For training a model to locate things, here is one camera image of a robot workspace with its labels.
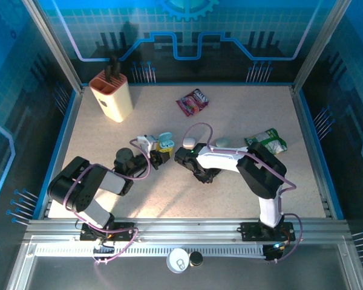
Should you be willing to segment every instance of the blue wall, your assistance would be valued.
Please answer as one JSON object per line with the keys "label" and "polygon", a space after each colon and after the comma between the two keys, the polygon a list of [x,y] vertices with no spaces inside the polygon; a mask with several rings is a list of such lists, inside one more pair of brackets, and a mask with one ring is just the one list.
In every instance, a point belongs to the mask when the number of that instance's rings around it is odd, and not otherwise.
{"label": "blue wall", "polygon": [[363,1],[352,1],[303,90],[314,118],[328,108],[335,121],[319,142],[343,214],[363,231]]}
{"label": "blue wall", "polygon": [[52,0],[43,0],[41,4],[83,82],[104,66],[94,63],[111,54],[124,61],[123,73],[130,82],[150,82],[145,74],[134,77],[131,72],[137,69],[134,63],[148,61],[159,82],[251,82],[249,68],[252,74],[259,68],[271,71],[269,77],[253,82],[291,82],[335,3],[187,2],[189,8],[179,0],[56,1],[56,7]]}
{"label": "blue wall", "polygon": [[34,210],[15,190],[39,195],[71,90],[22,2],[0,1],[0,289]]}
{"label": "blue wall", "polygon": [[10,10],[8,14],[0,7],[0,67],[29,18],[23,5],[17,5],[16,10]]}

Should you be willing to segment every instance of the green snack bag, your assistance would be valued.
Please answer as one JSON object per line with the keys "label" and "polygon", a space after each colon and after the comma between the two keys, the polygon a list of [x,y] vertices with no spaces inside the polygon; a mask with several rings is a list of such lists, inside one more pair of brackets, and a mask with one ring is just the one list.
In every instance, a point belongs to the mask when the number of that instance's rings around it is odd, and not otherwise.
{"label": "green snack bag", "polygon": [[278,136],[278,132],[274,128],[258,133],[252,137],[245,138],[244,140],[248,145],[251,145],[253,142],[260,142],[274,155],[288,150],[286,142]]}

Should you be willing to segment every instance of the soap bar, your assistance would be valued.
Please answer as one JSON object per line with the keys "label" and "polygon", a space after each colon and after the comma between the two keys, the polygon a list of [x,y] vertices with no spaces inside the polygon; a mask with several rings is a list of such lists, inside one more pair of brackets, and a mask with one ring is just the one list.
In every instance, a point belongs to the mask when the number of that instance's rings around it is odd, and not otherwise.
{"label": "soap bar", "polygon": [[192,137],[186,137],[183,140],[183,147],[185,149],[193,149],[195,147],[196,144],[196,140],[193,139]]}
{"label": "soap bar", "polygon": [[230,143],[230,140],[228,140],[227,138],[219,138],[215,142],[217,147],[227,147],[229,145],[229,143]]}

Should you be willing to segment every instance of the chip bag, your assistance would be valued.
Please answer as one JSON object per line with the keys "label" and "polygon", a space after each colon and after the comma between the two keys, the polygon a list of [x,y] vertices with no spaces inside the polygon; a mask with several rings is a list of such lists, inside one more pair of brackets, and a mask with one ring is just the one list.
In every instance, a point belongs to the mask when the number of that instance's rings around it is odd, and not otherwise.
{"label": "chip bag", "polygon": [[276,129],[271,128],[265,132],[256,134],[249,138],[244,139],[246,144],[251,145],[253,142],[260,142],[271,154],[279,154],[280,152],[288,150],[286,142],[278,136]]}
{"label": "chip bag", "polygon": [[208,99],[199,89],[195,89],[185,97],[177,100],[176,103],[188,117],[203,110],[204,107],[208,105]]}

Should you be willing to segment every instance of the purple cable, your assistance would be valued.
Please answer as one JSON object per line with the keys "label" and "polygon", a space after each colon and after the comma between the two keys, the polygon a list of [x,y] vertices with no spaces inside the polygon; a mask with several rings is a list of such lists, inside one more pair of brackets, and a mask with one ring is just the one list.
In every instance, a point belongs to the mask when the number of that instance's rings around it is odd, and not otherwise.
{"label": "purple cable", "polygon": [[86,169],[78,176],[78,178],[75,180],[75,182],[73,183],[73,185],[70,187],[70,189],[67,191],[67,194],[63,200],[63,206],[64,208],[66,208],[67,210],[69,210],[67,208],[67,201],[68,201],[68,198],[70,197],[70,195],[72,194],[75,186],[78,185],[79,181],[90,171],[90,169],[92,169],[93,167],[95,166],[99,166],[99,167],[102,167],[104,169],[107,169],[107,171],[119,176],[119,177],[122,177],[122,178],[126,178],[126,179],[130,179],[130,180],[143,180],[145,178],[147,178],[149,176],[149,174],[151,173],[151,160],[149,160],[148,156],[146,156],[146,153],[139,147],[137,146],[136,144],[134,144],[133,142],[137,141],[137,139],[133,139],[129,142],[130,145],[132,145],[133,147],[137,148],[145,157],[146,159],[146,162],[148,163],[148,171],[146,172],[146,175],[145,176],[142,176],[142,177],[130,177],[130,176],[125,176],[125,175],[122,175],[122,174],[119,174],[119,173],[116,173],[116,172],[113,172],[112,170],[110,170],[109,168],[106,168],[105,166],[102,166],[100,164],[92,164],[88,167],[86,167]]}
{"label": "purple cable", "polygon": [[97,262],[100,262],[100,263],[108,263],[110,261],[113,261],[114,259],[118,258],[119,256],[121,256],[127,248],[129,248],[132,244],[133,244],[133,241],[136,239],[138,233],[139,233],[139,229],[138,228],[133,228],[135,229],[135,233],[132,237],[132,239],[129,241],[129,243],[126,244],[126,246],[119,252],[117,253],[116,255],[112,256],[112,258],[108,258],[108,259],[104,259],[104,260],[98,260]]}
{"label": "purple cable", "polygon": [[[285,188],[285,189],[282,189],[282,190],[280,190],[280,192],[278,193],[278,211],[279,212],[281,212],[281,195],[284,193],[284,192],[288,192],[288,191],[290,191],[290,190],[294,190],[294,189],[296,189],[297,188],[297,186],[294,184],[294,183],[292,183],[292,182],[290,182],[288,179],[286,179],[285,177],[283,177],[283,176],[281,176],[280,174],[278,174],[276,171],[274,171],[273,170],[273,168],[271,168],[270,166],[268,166],[265,162],[263,162],[262,160],[260,160],[258,157],[256,157],[256,156],[254,156],[254,155],[252,155],[252,154],[250,154],[249,152],[245,152],[245,151],[237,151],[237,150],[229,150],[229,149],[223,149],[223,150],[221,150],[221,149],[214,149],[214,148],[211,148],[210,147],[210,141],[211,141],[211,137],[212,137],[212,133],[213,133],[213,129],[212,129],[212,127],[209,125],[209,124],[207,124],[207,123],[196,123],[196,124],[193,124],[190,128],[188,128],[187,129],[187,131],[186,131],[186,133],[185,133],[185,135],[184,135],[184,137],[183,137],[183,140],[186,138],[186,136],[187,136],[187,134],[188,134],[188,132],[192,129],[192,128],[194,128],[194,127],[196,127],[196,126],[198,126],[198,125],[206,125],[206,126],[208,126],[209,128],[210,128],[210,136],[209,136],[209,138],[208,138],[208,140],[207,140],[207,147],[211,150],[211,152],[217,152],[217,153],[231,153],[231,154],[233,154],[233,153],[236,153],[236,154],[241,154],[241,155],[243,155],[243,156],[247,156],[247,157],[249,157],[249,158],[252,158],[254,161],[256,161],[257,163],[260,163],[265,169],[267,169],[271,174],[273,174],[274,176],[276,176],[278,179],[280,179],[282,182],[285,182],[285,183],[287,183],[288,185],[290,185],[290,187],[288,187],[288,188]],[[298,238],[298,241],[297,241],[297,243],[296,243],[296,245],[293,247],[293,249],[292,250],[290,250],[290,252],[288,253],[288,254],[286,254],[284,257],[282,257],[282,258],[280,258],[280,259],[278,259],[278,260],[276,260],[276,263],[278,263],[278,262],[280,262],[280,261],[282,261],[282,260],[285,260],[286,258],[288,258],[296,249],[297,249],[297,247],[298,247],[298,245],[299,245],[299,243],[300,243],[300,241],[301,241],[301,238],[302,238],[302,236],[303,236],[303,223],[301,222],[301,219],[299,218],[299,216],[297,215],[297,214],[295,214],[295,213],[286,213],[286,214],[284,214],[284,216],[294,216],[294,217],[296,217],[297,218],[297,220],[298,220],[298,223],[299,223],[299,226],[300,226],[300,235],[299,235],[299,238]]]}
{"label": "purple cable", "polygon": [[[75,180],[75,182],[73,183],[73,185],[70,187],[70,189],[67,191],[67,194],[63,200],[63,206],[66,210],[68,211],[74,211],[73,209],[70,209],[67,207],[67,201],[70,197],[70,195],[72,194],[75,186],[78,185],[79,181],[95,166],[100,166],[104,169],[107,169],[109,172],[119,176],[119,177],[122,177],[122,178],[126,178],[126,179],[130,179],[130,180],[143,180],[145,178],[147,178],[149,176],[149,174],[151,173],[151,160],[149,160],[148,156],[146,156],[146,153],[139,147],[137,146],[136,144],[134,144],[134,142],[137,141],[137,139],[133,139],[129,142],[130,145],[132,145],[133,147],[137,148],[145,157],[147,163],[148,163],[148,171],[146,173],[145,176],[143,177],[130,177],[130,176],[125,176],[125,175],[122,175],[122,174],[119,174],[119,173],[116,173],[116,172],[113,172],[112,170],[100,165],[100,164],[92,164],[88,167],[86,167],[86,169],[78,176],[78,178]],[[74,213],[75,216],[81,220],[82,222],[86,223],[89,227],[97,230],[97,231],[100,231],[102,233],[108,233],[108,234],[116,234],[116,233],[122,233],[122,232],[125,232],[125,231],[135,231],[135,234],[133,235],[132,239],[130,240],[130,242],[118,253],[116,254],[115,256],[113,256],[112,258],[109,258],[109,259],[105,259],[104,261],[102,261],[103,263],[107,263],[109,261],[112,261],[114,260],[115,258],[119,257],[123,252],[126,251],[127,248],[129,248],[133,241],[135,240],[135,238],[137,237],[138,233],[139,233],[139,229],[136,228],[136,227],[131,227],[131,228],[124,228],[124,229],[121,229],[121,230],[104,230],[104,229],[101,229],[101,228],[98,228],[96,227],[95,225],[92,225],[91,223],[89,223],[88,221],[86,221],[85,219],[83,219],[82,217],[80,217],[77,213]]]}
{"label": "purple cable", "polygon": [[276,171],[274,171],[270,166],[268,166],[265,162],[263,162],[262,160],[260,160],[258,157],[250,154],[249,152],[245,152],[245,151],[237,151],[237,150],[229,150],[229,149],[214,149],[214,148],[211,148],[210,146],[210,141],[211,141],[211,137],[212,137],[212,133],[213,133],[213,129],[211,127],[210,124],[207,124],[207,123],[196,123],[196,124],[193,124],[190,128],[187,129],[186,133],[184,134],[184,137],[183,137],[183,140],[186,138],[187,134],[189,133],[189,131],[191,129],[193,129],[194,127],[198,126],[198,125],[205,125],[207,126],[209,129],[210,129],[210,136],[208,137],[208,140],[207,140],[207,147],[211,150],[211,152],[217,152],[217,153],[236,153],[236,154],[241,154],[241,155],[244,155],[244,156],[247,156],[249,158],[252,158],[254,161],[256,161],[257,163],[260,163],[263,167],[265,167],[271,174],[273,174],[274,176],[276,176],[278,179],[280,179],[282,182],[285,182],[287,183],[288,185],[290,185],[290,187],[288,188],[285,188],[285,189],[282,189],[280,190],[280,192],[278,193],[278,196],[280,197],[279,200],[278,200],[278,209],[279,211],[281,212],[281,195],[284,193],[284,192],[288,192],[289,190],[293,190],[293,189],[296,189],[297,186],[290,182],[288,179],[286,179],[285,177],[281,176],[280,174],[278,174]]}
{"label": "purple cable", "polygon": [[303,238],[303,223],[301,222],[300,217],[299,217],[297,214],[295,214],[295,213],[286,213],[286,214],[284,214],[284,216],[294,216],[295,218],[297,218],[297,220],[298,220],[298,225],[300,226],[300,235],[299,235],[299,237],[298,237],[298,240],[297,240],[296,245],[295,245],[295,246],[294,246],[294,247],[290,250],[290,252],[289,252],[289,253],[287,253],[284,257],[281,257],[281,258],[279,258],[278,260],[275,260],[276,264],[277,264],[278,262],[281,262],[281,261],[285,260],[285,259],[286,259],[286,258],[288,258],[291,254],[293,254],[293,252],[297,249],[298,245],[300,244],[301,239]]}

